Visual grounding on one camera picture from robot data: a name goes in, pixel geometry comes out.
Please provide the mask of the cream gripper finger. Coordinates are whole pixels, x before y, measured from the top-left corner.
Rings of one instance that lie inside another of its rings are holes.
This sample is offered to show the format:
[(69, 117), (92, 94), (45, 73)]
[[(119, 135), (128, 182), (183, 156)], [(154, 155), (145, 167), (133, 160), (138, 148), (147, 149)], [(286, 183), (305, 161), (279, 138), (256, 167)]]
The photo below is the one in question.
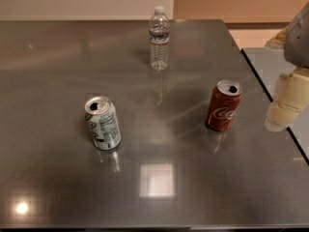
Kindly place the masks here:
[(274, 37), (266, 42), (265, 47), (270, 49), (282, 49), (284, 46), (286, 34), (287, 28), (283, 28)]
[(265, 127), (269, 131), (282, 131), (293, 123), (309, 104), (309, 69), (296, 67), (291, 73), (281, 73), (269, 105)]

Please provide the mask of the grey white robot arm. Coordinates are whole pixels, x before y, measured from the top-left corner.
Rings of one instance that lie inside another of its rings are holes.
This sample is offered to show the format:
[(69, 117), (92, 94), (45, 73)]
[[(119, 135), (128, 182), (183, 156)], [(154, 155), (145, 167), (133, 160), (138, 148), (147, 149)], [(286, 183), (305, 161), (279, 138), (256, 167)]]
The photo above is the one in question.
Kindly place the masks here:
[(276, 39), (283, 41), (284, 58), (295, 69), (276, 81), (265, 121), (269, 131), (288, 127), (309, 104), (309, 2)]

